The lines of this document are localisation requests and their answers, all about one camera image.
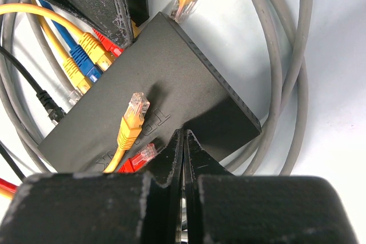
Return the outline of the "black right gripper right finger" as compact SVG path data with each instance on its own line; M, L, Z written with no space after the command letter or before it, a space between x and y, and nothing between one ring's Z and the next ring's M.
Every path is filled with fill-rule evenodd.
M333 186L313 176L235 176L184 141L189 243L356 243Z

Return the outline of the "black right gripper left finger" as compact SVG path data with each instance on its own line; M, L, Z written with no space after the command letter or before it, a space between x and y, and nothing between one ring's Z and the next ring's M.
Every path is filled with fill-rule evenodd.
M183 132L136 173L34 174L1 223L2 243L180 243Z

